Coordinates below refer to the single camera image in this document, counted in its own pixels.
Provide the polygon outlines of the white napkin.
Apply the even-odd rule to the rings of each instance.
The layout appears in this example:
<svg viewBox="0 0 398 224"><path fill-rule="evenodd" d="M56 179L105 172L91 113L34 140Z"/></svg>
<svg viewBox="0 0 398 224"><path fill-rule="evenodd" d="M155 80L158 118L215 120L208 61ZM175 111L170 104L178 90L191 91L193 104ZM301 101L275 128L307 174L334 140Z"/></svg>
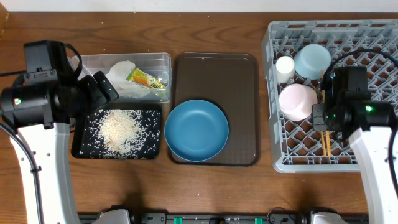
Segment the white napkin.
<svg viewBox="0 0 398 224"><path fill-rule="evenodd" d="M135 67L136 65L129 60L120 61L114 64L106 74L107 79L122 97L142 98L147 94L143 86L126 80Z"/></svg>

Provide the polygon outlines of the wooden chopstick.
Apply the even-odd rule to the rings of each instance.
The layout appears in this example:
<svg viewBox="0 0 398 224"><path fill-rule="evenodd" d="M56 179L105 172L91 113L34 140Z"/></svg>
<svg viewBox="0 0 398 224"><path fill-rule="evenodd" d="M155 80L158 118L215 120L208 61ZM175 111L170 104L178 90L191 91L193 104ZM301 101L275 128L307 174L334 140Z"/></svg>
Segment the wooden chopstick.
<svg viewBox="0 0 398 224"><path fill-rule="evenodd" d="M313 87L313 89L314 89L315 93L317 94L317 89L315 86ZM323 148L323 156L326 156L326 145L325 145L325 138L324 138L323 131L320 131L320 134L321 134L321 142L322 142L322 148Z"/></svg>
<svg viewBox="0 0 398 224"><path fill-rule="evenodd" d="M322 90L322 103L325 103L325 91ZM325 145L326 145L326 156L331 157L331 146L330 146L330 132L324 131Z"/></svg>

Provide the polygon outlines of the green yellow snack wrapper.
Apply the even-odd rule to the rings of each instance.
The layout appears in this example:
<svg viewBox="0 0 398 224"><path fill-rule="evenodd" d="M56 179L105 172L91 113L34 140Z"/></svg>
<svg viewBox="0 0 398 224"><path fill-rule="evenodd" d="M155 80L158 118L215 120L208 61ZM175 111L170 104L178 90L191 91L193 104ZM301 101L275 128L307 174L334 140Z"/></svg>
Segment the green yellow snack wrapper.
<svg viewBox="0 0 398 224"><path fill-rule="evenodd" d="M134 68L126 78L129 82L134 82L146 88L164 89L163 85L158 79L149 75L139 68Z"/></svg>

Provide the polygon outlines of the pink bowl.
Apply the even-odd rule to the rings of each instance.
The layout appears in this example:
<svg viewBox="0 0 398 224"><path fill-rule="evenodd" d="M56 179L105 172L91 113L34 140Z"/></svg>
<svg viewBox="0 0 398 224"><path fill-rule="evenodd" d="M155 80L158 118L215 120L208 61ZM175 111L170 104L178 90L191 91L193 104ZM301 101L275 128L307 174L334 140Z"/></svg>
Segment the pink bowl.
<svg viewBox="0 0 398 224"><path fill-rule="evenodd" d="M301 121L309 117L312 106L317 103L315 91L298 83L285 87L279 95L280 110L291 121Z"/></svg>

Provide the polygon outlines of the light blue small bowl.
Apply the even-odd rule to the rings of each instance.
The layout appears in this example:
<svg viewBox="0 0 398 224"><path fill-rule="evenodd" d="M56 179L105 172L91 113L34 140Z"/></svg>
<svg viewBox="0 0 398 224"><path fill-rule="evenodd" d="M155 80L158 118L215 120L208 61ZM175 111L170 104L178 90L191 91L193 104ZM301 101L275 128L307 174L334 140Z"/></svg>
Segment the light blue small bowl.
<svg viewBox="0 0 398 224"><path fill-rule="evenodd" d="M318 80L322 71L331 63L329 51L322 45L310 44L301 49L294 57L295 71L301 77Z"/></svg>

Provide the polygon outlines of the cream plastic cup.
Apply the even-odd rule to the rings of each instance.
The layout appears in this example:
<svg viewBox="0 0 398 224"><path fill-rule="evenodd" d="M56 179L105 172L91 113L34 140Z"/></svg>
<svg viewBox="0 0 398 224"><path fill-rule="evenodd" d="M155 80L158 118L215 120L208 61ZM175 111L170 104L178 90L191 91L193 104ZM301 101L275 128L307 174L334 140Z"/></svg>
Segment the cream plastic cup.
<svg viewBox="0 0 398 224"><path fill-rule="evenodd" d="M294 77L295 62L293 58L289 56L280 57L275 63L275 68L279 83L287 83L291 78Z"/></svg>

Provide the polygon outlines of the grey dishwasher rack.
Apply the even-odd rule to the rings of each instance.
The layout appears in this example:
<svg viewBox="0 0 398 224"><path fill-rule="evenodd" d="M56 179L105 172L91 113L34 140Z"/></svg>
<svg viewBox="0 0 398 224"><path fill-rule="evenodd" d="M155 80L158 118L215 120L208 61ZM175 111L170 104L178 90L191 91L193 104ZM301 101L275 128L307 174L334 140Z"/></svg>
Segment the grey dishwasher rack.
<svg viewBox="0 0 398 224"><path fill-rule="evenodd" d="M304 46L319 44L332 60L361 49L381 50L397 57L397 20L274 21L261 43L264 76L269 99L269 131L273 167L280 173L357 172L353 151L338 136L330 136L323 149L322 134L312 119L291 121L281 112L275 63L281 56L294 57Z"/></svg>

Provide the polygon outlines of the dark blue plate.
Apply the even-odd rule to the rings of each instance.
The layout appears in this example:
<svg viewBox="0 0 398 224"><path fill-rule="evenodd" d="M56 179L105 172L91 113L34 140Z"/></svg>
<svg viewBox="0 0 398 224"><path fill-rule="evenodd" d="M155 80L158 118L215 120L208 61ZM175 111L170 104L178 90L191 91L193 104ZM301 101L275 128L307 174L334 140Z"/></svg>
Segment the dark blue plate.
<svg viewBox="0 0 398 224"><path fill-rule="evenodd" d="M229 137L229 123L215 104L206 100L188 100L170 112L164 136L177 157L202 162L223 150Z"/></svg>

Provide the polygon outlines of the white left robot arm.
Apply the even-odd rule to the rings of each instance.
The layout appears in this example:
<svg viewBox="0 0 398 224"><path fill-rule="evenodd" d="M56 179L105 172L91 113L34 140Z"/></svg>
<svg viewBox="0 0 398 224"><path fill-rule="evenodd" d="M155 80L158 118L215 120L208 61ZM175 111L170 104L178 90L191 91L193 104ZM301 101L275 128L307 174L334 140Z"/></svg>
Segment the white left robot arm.
<svg viewBox="0 0 398 224"><path fill-rule="evenodd" d="M70 176L70 118L118 98L103 72L72 83L46 80L3 89L3 129L21 170L28 223L79 223Z"/></svg>

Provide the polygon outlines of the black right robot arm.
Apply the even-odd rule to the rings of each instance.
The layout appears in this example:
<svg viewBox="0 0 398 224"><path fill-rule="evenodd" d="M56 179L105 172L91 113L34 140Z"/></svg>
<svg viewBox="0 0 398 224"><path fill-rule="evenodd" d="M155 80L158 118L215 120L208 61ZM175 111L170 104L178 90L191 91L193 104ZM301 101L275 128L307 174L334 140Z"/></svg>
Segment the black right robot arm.
<svg viewBox="0 0 398 224"><path fill-rule="evenodd" d="M397 223L397 118L388 102L322 94L313 128L348 141L359 165L370 223Z"/></svg>

